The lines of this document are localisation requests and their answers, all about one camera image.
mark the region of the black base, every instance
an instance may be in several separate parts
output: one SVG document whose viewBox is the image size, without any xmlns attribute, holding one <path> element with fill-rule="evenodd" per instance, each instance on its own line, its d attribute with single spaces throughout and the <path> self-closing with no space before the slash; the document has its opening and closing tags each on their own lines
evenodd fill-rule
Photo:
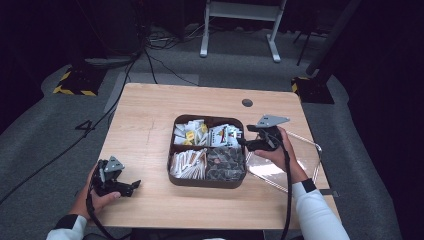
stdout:
<svg viewBox="0 0 424 240">
<path fill-rule="evenodd" d="M 334 104 L 327 85 L 321 84 L 313 78 L 295 77 L 292 79 L 291 85 L 293 92 L 303 103 Z"/>
<path fill-rule="evenodd" d="M 77 70 L 70 67 L 53 93 L 97 96 L 106 72 L 107 69 L 86 68 Z"/>
</svg>

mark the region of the black cuff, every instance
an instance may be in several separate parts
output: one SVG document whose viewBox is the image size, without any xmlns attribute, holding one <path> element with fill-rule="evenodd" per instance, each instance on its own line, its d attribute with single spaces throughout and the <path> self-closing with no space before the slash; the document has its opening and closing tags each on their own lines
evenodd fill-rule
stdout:
<svg viewBox="0 0 424 240">
<path fill-rule="evenodd" d="M 73 229 L 75 222 L 77 221 L 78 215 L 77 214 L 69 214 L 64 217 L 62 217 L 57 223 L 56 226 L 53 228 L 55 229 Z"/>
<path fill-rule="evenodd" d="M 314 182 L 312 182 L 311 178 L 308 178 L 304 181 L 302 181 L 302 185 L 303 188 L 305 189 L 305 192 L 312 192 L 313 190 L 317 189 L 317 187 L 315 187 Z"/>
</svg>

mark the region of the person's left hand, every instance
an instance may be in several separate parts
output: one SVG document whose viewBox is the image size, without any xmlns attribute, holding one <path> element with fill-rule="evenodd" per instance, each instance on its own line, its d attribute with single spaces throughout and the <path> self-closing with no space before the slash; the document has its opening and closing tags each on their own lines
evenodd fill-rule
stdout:
<svg viewBox="0 0 424 240">
<path fill-rule="evenodd" d="M 90 215 L 88 214 L 85 200 L 87 198 L 87 192 L 88 192 L 88 187 L 90 185 L 91 175 L 93 174 L 94 170 L 96 169 L 96 166 L 97 166 L 97 163 L 96 163 L 96 165 L 94 165 L 93 169 L 91 169 L 90 173 L 88 174 L 85 186 L 78 193 L 78 197 L 75 200 L 74 205 L 72 206 L 71 210 L 69 211 L 69 214 L 78 214 L 80 216 L 83 216 L 87 220 L 90 219 Z M 93 201 L 93 207 L 95 209 L 94 213 L 98 214 L 106 205 L 110 204 L 115 199 L 120 198 L 121 193 L 112 192 L 112 193 L 109 193 L 107 195 L 100 197 L 99 195 L 97 195 L 97 193 L 94 190 L 92 190 L 91 191 L 91 197 L 92 197 L 92 201 Z"/>
</svg>

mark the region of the tray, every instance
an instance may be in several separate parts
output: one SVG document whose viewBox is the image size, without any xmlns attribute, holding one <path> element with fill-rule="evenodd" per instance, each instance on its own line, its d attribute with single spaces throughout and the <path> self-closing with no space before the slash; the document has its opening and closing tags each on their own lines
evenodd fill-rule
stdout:
<svg viewBox="0 0 424 240">
<path fill-rule="evenodd" d="M 173 184 L 178 185 L 178 186 L 228 188 L 228 189 L 239 187 L 242 184 L 243 179 L 244 179 L 244 177 L 246 176 L 246 173 L 247 173 L 246 158 L 245 158 L 246 153 L 245 153 L 244 147 L 241 148 L 241 153 L 243 154 L 244 173 L 242 174 L 242 176 L 240 177 L 240 179 L 238 181 L 185 179 L 185 178 L 177 178 L 170 173 L 171 165 L 172 165 L 172 158 L 173 158 L 174 153 L 180 153 L 180 152 L 184 152 L 184 151 L 187 151 L 187 150 L 198 151 L 198 150 L 201 150 L 201 149 L 204 149 L 204 148 L 207 148 L 207 149 L 213 149 L 214 148 L 214 147 L 210 147 L 210 146 L 194 146 L 194 145 L 174 144 L 175 125 L 176 124 L 185 124 L 189 121 L 197 120 L 197 119 L 203 119 L 204 123 L 206 124 L 208 129 L 211 128 L 211 127 L 216 127 L 216 126 L 222 125 L 222 124 L 231 124 L 231 125 L 234 125 L 235 127 L 239 128 L 240 130 L 244 131 L 243 124 L 235 118 L 214 117 L 214 116 L 199 116 L 199 115 L 181 115 L 181 116 L 177 117 L 174 121 L 174 127 L 173 127 L 173 131 L 172 131 L 173 134 L 172 134 L 172 137 L 171 137 L 171 143 L 170 143 L 170 147 L 169 147 L 169 155 L 168 155 L 168 161 L 167 161 L 167 171 L 168 171 L 169 180 Z"/>
</svg>

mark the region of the cable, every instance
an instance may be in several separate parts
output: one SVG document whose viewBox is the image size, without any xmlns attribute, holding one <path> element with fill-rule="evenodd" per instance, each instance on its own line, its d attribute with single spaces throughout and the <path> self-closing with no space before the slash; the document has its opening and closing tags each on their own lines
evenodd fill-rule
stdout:
<svg viewBox="0 0 424 240">
<path fill-rule="evenodd" d="M 147 55 L 147 59 L 149 59 L 149 64 L 150 64 L 150 70 L 152 71 L 152 76 L 153 76 L 153 80 L 155 81 L 156 84 L 158 84 L 158 82 L 156 81 L 156 77 L 155 77 L 155 72 L 153 71 L 153 65 L 152 65 L 152 61 L 150 60 L 150 56 L 149 53 L 147 52 L 146 49 L 144 49 L 144 52 Z"/>
<path fill-rule="evenodd" d="M 177 76 L 179 79 L 181 79 L 181 80 L 183 80 L 183 81 L 185 81 L 185 82 L 188 82 L 188 83 L 190 83 L 190 84 L 193 84 L 193 85 L 195 85 L 195 86 L 199 86 L 199 85 L 197 85 L 197 84 L 195 84 L 195 83 L 192 83 L 192 82 L 190 82 L 190 81 L 185 80 L 184 78 L 182 78 L 181 76 L 179 76 L 178 74 L 176 74 L 174 71 L 172 71 L 172 69 L 168 68 L 168 67 L 165 65 L 165 63 L 163 63 L 161 60 L 158 60 L 158 59 L 156 59 L 156 58 L 154 58 L 154 57 L 152 57 L 152 56 L 150 56 L 150 58 L 151 58 L 151 59 L 153 59 L 153 60 L 155 60 L 155 61 L 157 61 L 157 62 L 160 62 L 164 68 L 168 69 L 168 71 L 172 72 L 172 73 L 173 73 L 175 76 Z"/>
<path fill-rule="evenodd" d="M 214 20 L 214 19 L 215 19 L 215 17 L 213 17 L 212 19 L 210 19 L 209 20 L 209 23 L 212 22 L 212 20 Z M 163 40 L 166 40 L 164 46 L 153 45 L 151 43 L 152 39 L 148 38 L 148 43 L 149 44 L 147 45 L 147 47 L 150 48 L 150 49 L 153 49 L 153 50 L 164 50 L 164 49 L 171 49 L 171 48 L 175 47 L 177 44 L 180 44 L 180 43 L 190 42 L 193 39 L 196 39 L 198 37 L 202 37 L 203 36 L 203 34 L 202 34 L 202 35 L 196 35 L 196 36 L 192 37 L 193 34 L 195 34 L 199 29 L 201 29 L 204 26 L 205 26 L 205 24 L 200 25 L 195 30 L 191 31 L 191 33 L 188 36 L 185 36 L 183 41 L 175 42 L 173 45 L 171 45 L 171 44 L 174 42 L 174 40 L 176 40 L 178 38 L 176 38 L 176 37 L 162 37 Z"/>
<path fill-rule="evenodd" d="M 96 169 L 94 169 L 94 171 L 99 171 L 99 164 L 97 164 Z M 94 173 L 93 175 L 91 175 L 91 179 L 90 179 L 90 185 L 88 187 L 87 190 L 87 198 L 86 198 L 86 206 L 87 206 L 87 212 L 91 217 L 91 220 L 93 220 L 93 222 L 97 225 L 97 227 L 99 228 L 99 230 L 110 240 L 123 240 L 128 238 L 131 233 L 121 237 L 121 238 L 114 238 L 107 230 L 106 228 L 102 225 L 102 223 L 99 221 L 99 219 L 97 218 L 96 214 L 94 213 L 95 209 L 93 206 L 93 199 L 91 196 L 91 191 L 93 191 L 93 179 L 94 179 Z"/>
<path fill-rule="evenodd" d="M 155 49 L 155 50 L 166 49 L 175 39 L 177 39 L 176 37 L 166 36 L 165 33 L 159 32 L 159 31 L 152 33 L 152 35 L 147 37 L 147 43 L 148 44 L 146 46 L 150 49 Z M 163 46 L 153 45 L 152 41 L 165 41 L 165 44 Z"/>
<path fill-rule="evenodd" d="M 115 110 L 113 110 L 113 111 L 109 114 L 109 117 L 108 117 L 108 119 L 107 119 L 107 128 L 108 128 L 108 129 L 110 128 L 110 125 L 112 124 L 111 119 L 112 119 L 112 116 L 114 116 L 114 115 L 115 115 Z"/>
<path fill-rule="evenodd" d="M 286 224 L 284 226 L 283 234 L 281 235 L 281 240 L 286 239 L 287 233 L 290 226 L 290 216 L 291 216 L 291 202 L 292 202 L 292 180 L 291 180 L 291 170 L 290 170 L 290 156 L 287 150 L 284 148 L 284 144 L 281 143 L 281 147 L 284 151 L 286 173 L 287 173 L 287 211 L 286 211 Z"/>
<path fill-rule="evenodd" d="M 126 77 L 124 80 L 124 85 L 125 82 L 127 80 L 128 74 L 131 71 L 132 66 L 134 65 L 135 60 L 131 63 L 130 67 L 128 68 L 128 71 L 126 73 Z M 114 109 L 115 105 L 118 103 L 118 100 L 120 99 L 121 95 L 122 95 L 122 91 L 123 91 L 123 87 L 121 88 L 121 92 L 119 93 L 118 98 L 116 99 L 115 103 L 112 105 L 112 107 L 110 107 L 110 109 L 91 127 L 89 128 L 81 137 L 79 137 L 74 143 L 72 143 L 68 148 L 66 148 L 63 152 L 61 152 L 59 155 L 57 155 L 56 157 L 54 157 L 52 160 L 50 160 L 49 162 L 47 162 L 46 164 L 44 164 L 42 167 L 40 167 L 38 170 L 36 170 L 34 173 L 32 173 L 31 175 L 29 175 L 28 177 L 26 177 L 24 180 L 22 180 L 18 185 L 16 185 L 15 187 L 13 187 L 1 200 L 0 200 L 0 206 L 3 204 L 4 201 L 6 201 L 6 199 L 8 199 L 16 190 L 18 190 L 23 184 L 25 184 L 27 181 L 29 181 L 31 178 L 33 178 L 35 175 L 37 175 L 39 172 L 41 172 L 43 169 L 45 169 L 46 167 L 48 167 L 50 164 L 54 163 L 56 160 L 58 160 L 59 158 L 61 158 L 63 155 L 65 155 L 69 150 L 71 150 L 73 147 L 75 147 L 82 139 L 84 139 L 85 137 L 87 137 L 87 135 L 112 111 L 112 109 Z"/>
</svg>

